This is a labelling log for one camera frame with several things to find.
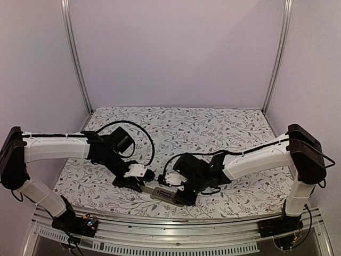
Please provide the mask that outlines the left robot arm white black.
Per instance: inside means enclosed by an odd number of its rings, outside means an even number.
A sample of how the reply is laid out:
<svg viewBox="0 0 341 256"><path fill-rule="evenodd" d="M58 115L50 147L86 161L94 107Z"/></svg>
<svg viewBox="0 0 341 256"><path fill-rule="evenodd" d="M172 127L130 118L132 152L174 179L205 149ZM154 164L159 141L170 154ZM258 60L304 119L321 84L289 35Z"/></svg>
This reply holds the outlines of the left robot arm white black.
<svg viewBox="0 0 341 256"><path fill-rule="evenodd" d="M31 178L27 164L46 159L86 159L105 166L118 179L119 185L138 190L147 168L135 161L125 162L120 156L132 143L132 138L120 127L110 135L99 135L95 131L38 134L23 132L15 126L1 148L1 184L27 196L53 217L59 217L59 224L67 231L75 231L79 220L68 211L66 201Z"/></svg>

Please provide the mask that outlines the front aluminium rail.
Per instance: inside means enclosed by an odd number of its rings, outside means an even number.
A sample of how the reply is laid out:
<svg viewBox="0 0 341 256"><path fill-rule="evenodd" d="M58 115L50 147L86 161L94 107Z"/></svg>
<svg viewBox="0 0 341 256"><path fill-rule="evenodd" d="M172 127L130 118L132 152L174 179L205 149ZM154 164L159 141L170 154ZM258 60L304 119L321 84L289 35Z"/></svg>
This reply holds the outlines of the front aluminium rail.
<svg viewBox="0 0 341 256"><path fill-rule="evenodd" d="M167 219L111 213L77 207L78 215L98 218L94 237L79 237L79 245L51 226L37 208L29 226L23 255L334 255L318 208L304 211L298 247L285 249L279 240L289 233L261 237L258 222L273 215L228 219Z"/></svg>

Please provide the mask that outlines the left aluminium frame post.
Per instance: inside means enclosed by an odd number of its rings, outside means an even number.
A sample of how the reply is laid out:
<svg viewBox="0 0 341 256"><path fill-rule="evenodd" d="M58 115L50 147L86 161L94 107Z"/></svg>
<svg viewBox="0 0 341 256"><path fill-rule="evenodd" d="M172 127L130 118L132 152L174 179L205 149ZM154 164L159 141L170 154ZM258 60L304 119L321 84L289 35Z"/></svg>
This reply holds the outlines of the left aluminium frame post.
<svg viewBox="0 0 341 256"><path fill-rule="evenodd" d="M74 30L72 27L69 1L68 0L61 0L60 3L61 3L61 11L62 11L62 16L63 16L64 27L66 30L67 42L69 44L71 59L72 59L72 63L74 66L78 86L80 89L81 96L83 98L83 102L84 102L86 111L88 112L89 115L91 115L94 110L93 110L93 107L91 104L91 100L90 100L88 90L86 88L84 75L82 72L82 67L80 64L80 59L79 59L79 55L78 55L78 51L77 51L76 39L75 39L75 35L74 35Z"/></svg>

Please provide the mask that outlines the floral patterned table mat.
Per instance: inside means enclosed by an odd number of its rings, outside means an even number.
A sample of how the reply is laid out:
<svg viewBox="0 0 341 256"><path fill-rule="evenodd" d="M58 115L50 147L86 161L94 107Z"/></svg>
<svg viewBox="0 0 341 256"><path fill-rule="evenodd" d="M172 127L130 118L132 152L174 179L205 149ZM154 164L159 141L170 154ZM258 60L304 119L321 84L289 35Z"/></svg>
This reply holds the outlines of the floral patterned table mat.
<svg viewBox="0 0 341 256"><path fill-rule="evenodd" d="M111 107L98 108L86 126L102 134L114 121L135 140L126 152L132 160L150 163L155 174L170 171L174 155L243 151L274 139L259 110L210 108ZM69 159L54 187L74 206L100 211L161 218L242 218L277 214L293 182L287 167L270 169L222 185L215 195L199 195L193 206L178 207L112 185L114 175L101 165Z"/></svg>

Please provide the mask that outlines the right aluminium frame post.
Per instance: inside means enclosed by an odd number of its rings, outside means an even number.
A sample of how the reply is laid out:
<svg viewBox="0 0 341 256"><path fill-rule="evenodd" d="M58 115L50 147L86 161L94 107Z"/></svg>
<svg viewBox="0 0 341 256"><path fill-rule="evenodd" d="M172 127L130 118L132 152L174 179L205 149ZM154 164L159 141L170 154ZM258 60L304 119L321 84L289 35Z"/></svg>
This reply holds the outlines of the right aluminium frame post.
<svg viewBox="0 0 341 256"><path fill-rule="evenodd" d="M291 13L293 8L292 0L284 1L283 17L280 29L280 37L277 47L277 52L275 55L274 65L272 68L269 85L266 91L265 99L262 105L262 113L266 116L270 108L270 103L277 83L278 75L280 72L280 66L282 63L283 54L285 52L285 46L287 41L287 36L290 27Z"/></svg>

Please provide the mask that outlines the remote battery cover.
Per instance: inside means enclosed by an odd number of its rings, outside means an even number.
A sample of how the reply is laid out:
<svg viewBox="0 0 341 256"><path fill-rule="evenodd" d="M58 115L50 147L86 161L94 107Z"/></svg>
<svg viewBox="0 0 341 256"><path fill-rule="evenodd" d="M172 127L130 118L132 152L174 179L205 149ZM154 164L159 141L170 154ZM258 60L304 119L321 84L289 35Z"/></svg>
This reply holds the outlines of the remote battery cover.
<svg viewBox="0 0 341 256"><path fill-rule="evenodd" d="M146 187L146 186L141 186L140 188L141 188L141 190L142 190L144 193L147 193L147 194L152 194L152 193L153 193L153 188Z"/></svg>

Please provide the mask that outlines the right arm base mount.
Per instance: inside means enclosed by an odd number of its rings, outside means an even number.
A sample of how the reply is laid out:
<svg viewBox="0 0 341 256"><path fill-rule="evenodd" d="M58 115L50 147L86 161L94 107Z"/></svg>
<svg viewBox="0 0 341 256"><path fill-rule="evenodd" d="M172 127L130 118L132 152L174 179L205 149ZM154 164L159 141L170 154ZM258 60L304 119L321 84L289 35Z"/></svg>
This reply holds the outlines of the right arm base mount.
<svg viewBox="0 0 341 256"><path fill-rule="evenodd" d="M288 233L303 228L301 216L291 217L282 209L281 216L273 219L262 220L257 223L261 238Z"/></svg>

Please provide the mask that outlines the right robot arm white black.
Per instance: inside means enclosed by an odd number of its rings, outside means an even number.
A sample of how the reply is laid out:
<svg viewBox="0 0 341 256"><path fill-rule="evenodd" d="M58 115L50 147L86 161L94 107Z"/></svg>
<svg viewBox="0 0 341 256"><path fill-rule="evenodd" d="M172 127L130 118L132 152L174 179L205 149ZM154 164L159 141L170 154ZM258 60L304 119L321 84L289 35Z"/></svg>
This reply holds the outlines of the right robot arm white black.
<svg viewBox="0 0 341 256"><path fill-rule="evenodd" d="M284 214L275 222L277 230L286 233L302 214L314 186L326 178L324 160L320 142L300 125L292 124L286 133L265 145L241 153L224 150L214 155L209 163L194 154L182 154L165 180L167 184L179 187L176 201L191 206L197 195L207 188L217 188L268 169L293 167L296 176L284 202Z"/></svg>

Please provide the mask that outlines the white remote control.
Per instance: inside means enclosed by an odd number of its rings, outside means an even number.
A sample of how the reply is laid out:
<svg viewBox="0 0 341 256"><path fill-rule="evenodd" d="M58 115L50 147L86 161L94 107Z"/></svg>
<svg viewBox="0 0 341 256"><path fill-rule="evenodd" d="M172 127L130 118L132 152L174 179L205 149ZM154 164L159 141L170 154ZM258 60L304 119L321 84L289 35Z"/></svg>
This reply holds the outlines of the white remote control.
<svg viewBox="0 0 341 256"><path fill-rule="evenodd" d="M155 200L159 200L168 204L183 207L183 204L175 201L175 193L164 188L156 187L153 189L150 197Z"/></svg>

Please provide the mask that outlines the aluminium frame post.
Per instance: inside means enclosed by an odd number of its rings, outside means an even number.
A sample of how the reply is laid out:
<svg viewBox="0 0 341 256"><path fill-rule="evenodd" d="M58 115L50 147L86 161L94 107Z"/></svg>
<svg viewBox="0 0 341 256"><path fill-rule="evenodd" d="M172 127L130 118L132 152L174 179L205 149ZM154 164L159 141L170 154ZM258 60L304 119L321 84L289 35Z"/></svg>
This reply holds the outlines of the aluminium frame post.
<svg viewBox="0 0 341 256"><path fill-rule="evenodd" d="M292 0L284 1L283 17L280 29L280 37L277 47L277 52L275 55L274 65L272 68L269 85L266 91L265 99L262 105L262 113L266 116L270 108L270 103L277 83L278 75L280 72L280 66L282 63L283 54L285 52L285 46L287 41L287 36L290 27L291 13L293 8Z"/></svg>
<svg viewBox="0 0 341 256"><path fill-rule="evenodd" d="M91 115L94 110L93 110L93 107L91 104L91 100L90 100L88 90L86 88L84 75L82 72L82 67L80 64L80 59L79 59L79 55L78 55L78 51L77 51L76 39L75 39L75 35L74 35L74 30L72 27L69 1L68 0L61 0L60 3L61 3L61 11L62 11L62 16L63 16L64 27L66 30L67 42L69 44L71 59L72 59L72 63L74 66L78 86L80 89L81 96L83 98L83 102L84 102L86 111L88 112L89 115Z"/></svg>

